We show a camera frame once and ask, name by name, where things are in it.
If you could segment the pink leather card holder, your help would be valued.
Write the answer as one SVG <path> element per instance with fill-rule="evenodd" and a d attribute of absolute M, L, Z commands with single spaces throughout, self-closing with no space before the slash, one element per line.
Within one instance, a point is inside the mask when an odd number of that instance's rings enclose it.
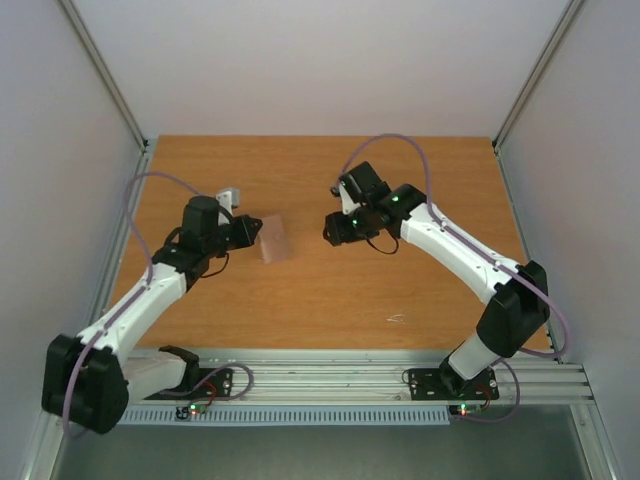
<path fill-rule="evenodd" d="M 259 244 L 265 264 L 282 262 L 290 258 L 291 248 L 280 215 L 262 218 Z"/>

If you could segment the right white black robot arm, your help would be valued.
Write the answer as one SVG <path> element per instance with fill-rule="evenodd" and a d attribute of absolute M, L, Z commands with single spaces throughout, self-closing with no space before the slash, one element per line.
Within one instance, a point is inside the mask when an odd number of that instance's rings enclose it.
<path fill-rule="evenodd" d="M 473 389 L 496 361 L 512 357 L 549 319 L 546 272 L 534 261 L 520 265 L 440 217 L 426 196 L 405 184 L 356 193 L 340 184 L 339 211 L 325 218 L 324 239 L 333 246 L 369 242 L 381 231 L 429 254 L 455 274 L 485 309 L 474 332 L 440 364 L 444 390 L 453 397 Z"/>

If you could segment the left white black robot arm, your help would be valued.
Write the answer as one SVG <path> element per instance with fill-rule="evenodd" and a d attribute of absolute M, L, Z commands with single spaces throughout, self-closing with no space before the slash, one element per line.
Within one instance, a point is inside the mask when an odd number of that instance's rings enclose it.
<path fill-rule="evenodd" d="M 261 220 L 234 215 L 239 192 L 196 195 L 181 224 L 151 257 L 146 273 L 106 314 L 75 336 L 58 335 L 48 346 L 41 407 L 65 423 L 105 434 L 132 401 L 154 395 L 189 398 L 202 384 L 199 358 L 165 346 L 150 358 L 131 353 L 175 302 L 208 277 L 212 259 L 252 246 Z"/>

